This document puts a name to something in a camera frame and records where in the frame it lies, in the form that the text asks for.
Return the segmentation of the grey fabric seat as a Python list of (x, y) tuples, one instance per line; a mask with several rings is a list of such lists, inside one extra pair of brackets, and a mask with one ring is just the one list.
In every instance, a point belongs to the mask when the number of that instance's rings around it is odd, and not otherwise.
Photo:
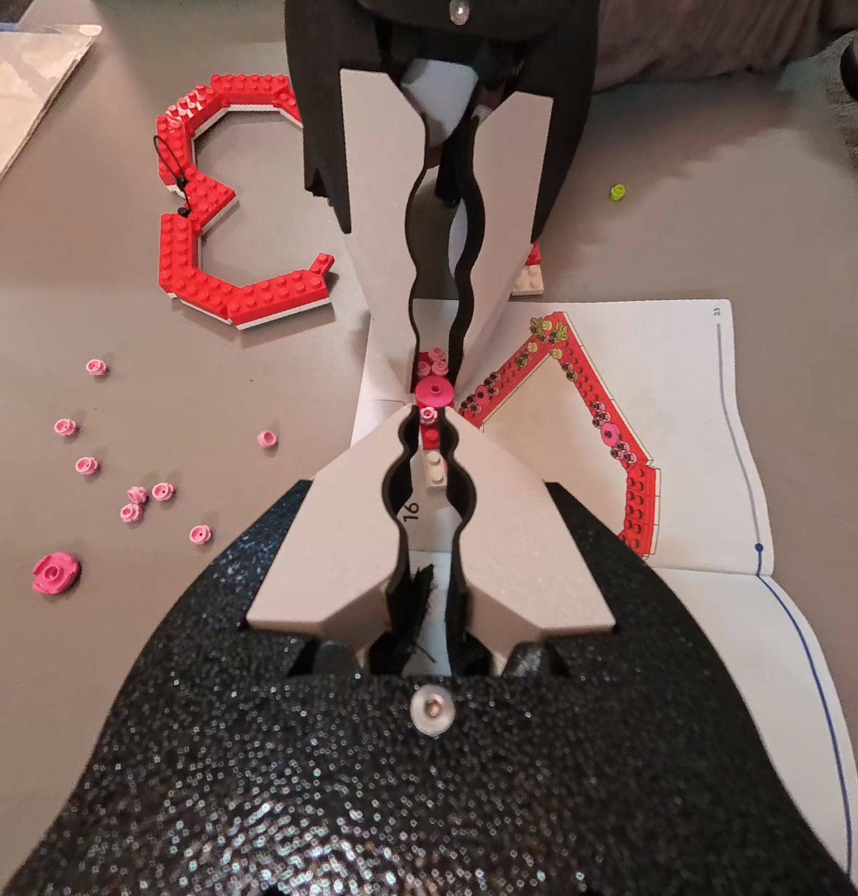
[(839, 73), (849, 32), (858, 1), (606, 1), (593, 89), (775, 74), (838, 128), (858, 175), (858, 103)]

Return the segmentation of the scattered small pink lego flowers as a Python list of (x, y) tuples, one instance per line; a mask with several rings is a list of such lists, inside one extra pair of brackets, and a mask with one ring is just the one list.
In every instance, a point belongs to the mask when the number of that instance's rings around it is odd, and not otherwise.
[[(109, 372), (108, 364), (100, 358), (91, 358), (87, 361), (85, 369), (88, 375), (104, 376)], [(60, 437), (69, 437), (76, 434), (77, 423), (70, 419), (59, 419), (54, 423), (54, 432)], [(264, 449), (273, 449), (278, 444), (278, 438), (273, 431), (265, 430), (258, 433), (258, 445)], [(99, 470), (98, 459), (93, 456), (82, 456), (75, 463), (76, 473), (82, 476), (92, 476)], [(165, 502), (174, 497), (173, 484), (162, 482), (154, 485), (151, 490), (142, 486), (132, 487), (128, 490), (128, 503), (120, 510), (120, 519), (125, 524), (138, 522), (144, 513), (146, 503), (152, 499), (157, 502)], [(213, 532), (207, 524), (199, 524), (189, 532), (189, 540), (194, 545), (204, 545), (211, 541)]]

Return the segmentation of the red lego heart frame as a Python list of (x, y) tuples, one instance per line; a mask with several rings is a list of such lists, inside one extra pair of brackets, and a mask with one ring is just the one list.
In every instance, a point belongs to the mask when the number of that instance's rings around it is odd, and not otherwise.
[(321, 252), (305, 269), (241, 287), (201, 269), (201, 240), (233, 208), (237, 196), (199, 170), (195, 140), (237, 111), (277, 112), (302, 129), (300, 109), (284, 74), (214, 74), (156, 120), (153, 144), (159, 176), (183, 199), (176, 212), (161, 217), (158, 282), (185, 306), (247, 330), (327, 306), (326, 275), (335, 260)]

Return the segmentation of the lego instruction booklet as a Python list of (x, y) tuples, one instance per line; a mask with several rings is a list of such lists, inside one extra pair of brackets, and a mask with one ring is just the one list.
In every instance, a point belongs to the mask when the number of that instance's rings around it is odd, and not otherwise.
[(858, 889), (858, 771), (815, 633), (774, 581), (726, 300), (510, 302), (458, 412), (559, 483), (669, 585), (782, 782)]

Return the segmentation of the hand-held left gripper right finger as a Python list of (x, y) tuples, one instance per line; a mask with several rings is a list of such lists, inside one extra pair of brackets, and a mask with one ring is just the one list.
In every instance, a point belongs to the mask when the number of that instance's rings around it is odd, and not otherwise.
[(546, 484), (443, 409), (452, 541), (446, 646), (454, 676), (490, 674), (519, 644), (608, 633), (615, 620)]

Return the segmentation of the small red white lego block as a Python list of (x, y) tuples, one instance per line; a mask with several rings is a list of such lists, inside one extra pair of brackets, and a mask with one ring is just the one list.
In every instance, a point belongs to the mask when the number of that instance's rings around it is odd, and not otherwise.
[(534, 241), (524, 267), (512, 287), (511, 297), (541, 296), (544, 294), (542, 253), (539, 242)]

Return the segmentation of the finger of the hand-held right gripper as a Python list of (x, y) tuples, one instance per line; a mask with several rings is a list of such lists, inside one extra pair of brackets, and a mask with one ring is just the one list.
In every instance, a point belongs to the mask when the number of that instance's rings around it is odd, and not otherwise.
[(455, 161), (461, 202), (448, 241), (458, 307), (447, 363), (457, 382), (469, 378), (532, 250), (551, 109), (550, 98), (517, 91), (466, 123)]
[(425, 124), (389, 75), (349, 69), (340, 75), (352, 225), (348, 251), (370, 311), (370, 333), (409, 393), (417, 339), (407, 213), (425, 173)]

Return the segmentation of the white paper sheet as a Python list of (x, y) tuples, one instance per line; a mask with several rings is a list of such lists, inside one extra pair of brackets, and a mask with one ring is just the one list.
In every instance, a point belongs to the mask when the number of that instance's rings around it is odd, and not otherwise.
[(0, 23), (0, 182), (101, 31)]

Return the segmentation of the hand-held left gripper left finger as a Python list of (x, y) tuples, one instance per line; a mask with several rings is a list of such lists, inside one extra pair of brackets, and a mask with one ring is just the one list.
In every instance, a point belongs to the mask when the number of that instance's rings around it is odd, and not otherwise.
[(419, 409), (407, 405), (325, 466), (248, 613), (249, 625), (367, 651), (370, 670), (398, 675), (421, 626), (398, 514), (412, 497)]

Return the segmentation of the red and white lego segment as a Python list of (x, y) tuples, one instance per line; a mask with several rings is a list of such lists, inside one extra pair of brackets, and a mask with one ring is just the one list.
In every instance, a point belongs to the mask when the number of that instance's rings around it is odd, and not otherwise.
[[(437, 346), (420, 352), (417, 358), (416, 375), (416, 383), (427, 375), (440, 375), (445, 376), (453, 385), (446, 363), (445, 349)], [(440, 444), (440, 423), (444, 420), (444, 408), (420, 407), (416, 401), (415, 403), (420, 414), (420, 445), (426, 487), (428, 489), (445, 487), (447, 483), (446, 462), (442, 456)]]

